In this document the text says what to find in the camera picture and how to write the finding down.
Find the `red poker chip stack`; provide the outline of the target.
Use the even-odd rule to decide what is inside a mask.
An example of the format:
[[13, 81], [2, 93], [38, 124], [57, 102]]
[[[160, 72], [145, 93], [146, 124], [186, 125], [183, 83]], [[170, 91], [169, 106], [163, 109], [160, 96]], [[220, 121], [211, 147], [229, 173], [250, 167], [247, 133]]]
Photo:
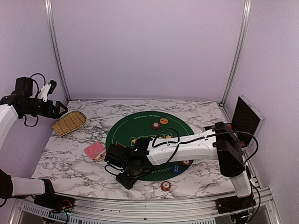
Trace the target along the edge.
[[169, 191], [171, 189], [171, 183], [169, 181], [163, 181], [161, 183], [161, 190], [162, 191]]

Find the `red chips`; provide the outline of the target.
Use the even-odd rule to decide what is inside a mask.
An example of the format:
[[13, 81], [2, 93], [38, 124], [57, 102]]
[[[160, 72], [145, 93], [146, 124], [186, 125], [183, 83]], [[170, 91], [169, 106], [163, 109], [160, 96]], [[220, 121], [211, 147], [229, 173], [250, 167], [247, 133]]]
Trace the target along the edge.
[[190, 166], [191, 163], [192, 163], [191, 160], [184, 160], [184, 161], [181, 161], [181, 165], [182, 165], [182, 166]]
[[154, 123], [152, 124], [152, 128], [153, 128], [153, 129], [158, 129], [159, 127], [160, 127], [160, 124], [157, 123], [157, 122], [154, 122]]

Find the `blue small blind button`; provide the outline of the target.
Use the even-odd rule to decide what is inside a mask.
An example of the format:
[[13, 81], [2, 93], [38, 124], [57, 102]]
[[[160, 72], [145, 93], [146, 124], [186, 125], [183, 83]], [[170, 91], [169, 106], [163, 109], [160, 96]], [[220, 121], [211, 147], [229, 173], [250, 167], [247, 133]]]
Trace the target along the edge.
[[181, 172], [182, 172], [182, 168], [181, 168], [181, 166], [179, 166], [179, 165], [173, 165], [173, 166], [171, 167], [171, 172], [172, 172], [173, 174], [176, 174], [176, 175], [181, 174]]

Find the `orange big blind button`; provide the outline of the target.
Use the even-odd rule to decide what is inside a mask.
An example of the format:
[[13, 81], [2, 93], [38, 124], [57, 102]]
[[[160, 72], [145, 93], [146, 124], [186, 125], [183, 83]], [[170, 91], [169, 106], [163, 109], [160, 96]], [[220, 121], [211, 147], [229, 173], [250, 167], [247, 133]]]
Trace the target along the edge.
[[169, 123], [169, 121], [168, 121], [167, 118], [161, 118], [161, 119], [159, 120], [159, 122], [160, 122], [161, 124], [163, 124], [163, 125], [166, 125], [166, 124]]

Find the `triangular all-in dealer button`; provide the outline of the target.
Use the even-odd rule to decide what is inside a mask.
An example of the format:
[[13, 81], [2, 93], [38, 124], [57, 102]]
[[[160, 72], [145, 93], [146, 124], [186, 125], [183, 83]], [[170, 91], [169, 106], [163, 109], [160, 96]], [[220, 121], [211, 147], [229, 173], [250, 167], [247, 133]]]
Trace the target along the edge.
[[121, 143], [119, 143], [119, 142], [116, 142], [116, 145], [126, 148], [125, 145], [123, 145], [123, 144], [121, 144]]

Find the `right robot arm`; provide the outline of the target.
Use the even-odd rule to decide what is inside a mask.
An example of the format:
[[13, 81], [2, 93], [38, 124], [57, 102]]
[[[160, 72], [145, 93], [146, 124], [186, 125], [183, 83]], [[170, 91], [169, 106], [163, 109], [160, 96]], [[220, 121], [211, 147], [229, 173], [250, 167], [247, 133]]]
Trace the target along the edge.
[[155, 138], [137, 139], [132, 148], [111, 144], [104, 161], [120, 171], [117, 181], [126, 189], [132, 189], [139, 178], [171, 162], [217, 160], [221, 174], [230, 178], [235, 189], [236, 196], [232, 197], [231, 204], [241, 209], [249, 202], [252, 187], [237, 134], [223, 122], [199, 134], [168, 139], [161, 139], [157, 134]]

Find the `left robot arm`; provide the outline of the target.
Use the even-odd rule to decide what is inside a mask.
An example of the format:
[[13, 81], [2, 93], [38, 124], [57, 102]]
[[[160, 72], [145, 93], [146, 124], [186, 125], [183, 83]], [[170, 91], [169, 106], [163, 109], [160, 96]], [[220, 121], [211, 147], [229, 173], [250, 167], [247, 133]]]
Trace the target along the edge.
[[[27, 134], [17, 131], [16, 124], [20, 119], [30, 115], [35, 119], [40, 117], [58, 119], [68, 112], [68, 108], [60, 101], [53, 102], [48, 96], [56, 88], [56, 81], [45, 81], [38, 86], [33, 76], [16, 79], [15, 88], [11, 94], [0, 100], [0, 148], [5, 153], [9, 146], [20, 146]], [[55, 193], [49, 179], [13, 177], [4, 170], [0, 172], [0, 197], [11, 198], [33, 197], [34, 203], [50, 209], [67, 202], [68, 199]]]

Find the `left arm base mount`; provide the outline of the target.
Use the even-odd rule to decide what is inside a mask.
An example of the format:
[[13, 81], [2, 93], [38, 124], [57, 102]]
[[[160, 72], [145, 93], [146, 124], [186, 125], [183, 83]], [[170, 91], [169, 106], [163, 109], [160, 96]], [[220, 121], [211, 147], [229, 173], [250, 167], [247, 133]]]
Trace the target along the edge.
[[53, 213], [62, 211], [70, 212], [73, 209], [75, 199], [73, 197], [54, 195], [54, 196], [35, 196], [34, 203], [45, 208], [51, 209]]

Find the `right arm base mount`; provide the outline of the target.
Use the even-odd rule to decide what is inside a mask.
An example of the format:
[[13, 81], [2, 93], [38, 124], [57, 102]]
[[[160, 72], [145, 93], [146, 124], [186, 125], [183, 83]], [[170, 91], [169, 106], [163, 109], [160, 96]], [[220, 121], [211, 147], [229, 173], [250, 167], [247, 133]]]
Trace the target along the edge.
[[238, 198], [237, 196], [220, 198], [215, 201], [219, 214], [251, 208], [256, 205], [253, 197]]

